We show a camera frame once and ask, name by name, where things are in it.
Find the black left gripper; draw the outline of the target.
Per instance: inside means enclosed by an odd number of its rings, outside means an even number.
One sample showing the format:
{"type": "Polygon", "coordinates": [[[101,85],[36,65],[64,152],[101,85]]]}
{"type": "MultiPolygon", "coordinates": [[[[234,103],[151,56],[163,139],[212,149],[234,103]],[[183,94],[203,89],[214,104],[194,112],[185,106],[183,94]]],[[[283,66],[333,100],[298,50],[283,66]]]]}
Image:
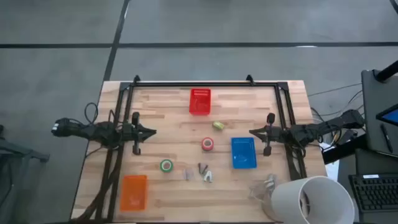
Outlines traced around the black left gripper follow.
{"type": "MultiPolygon", "coordinates": [[[[139,131],[139,113],[133,112],[132,123],[123,123],[121,128],[121,140],[122,142],[133,141],[134,145],[132,147],[132,153],[134,155],[140,155],[141,149],[139,148],[140,131],[139,131]]],[[[141,141],[149,139],[151,136],[155,135],[156,129],[146,128],[141,126],[141,141]]]]}

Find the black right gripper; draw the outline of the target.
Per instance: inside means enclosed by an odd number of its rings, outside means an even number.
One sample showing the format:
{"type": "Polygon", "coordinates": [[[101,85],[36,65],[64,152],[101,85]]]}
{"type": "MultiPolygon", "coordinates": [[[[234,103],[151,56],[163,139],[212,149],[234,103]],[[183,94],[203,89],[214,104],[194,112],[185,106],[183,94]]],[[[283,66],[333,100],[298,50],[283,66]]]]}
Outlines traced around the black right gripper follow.
{"type": "Polygon", "coordinates": [[[255,137],[259,138],[262,142],[265,141],[265,135],[261,134],[265,132],[266,129],[266,146],[263,151],[264,156],[270,156],[272,147],[271,147],[271,141],[274,141],[277,136],[273,134],[273,131],[278,131],[278,129],[273,128],[273,124],[275,122],[275,114],[274,113],[269,113],[267,115],[267,125],[261,128],[256,128],[256,129],[250,129],[249,133],[254,135],[255,137]]]}

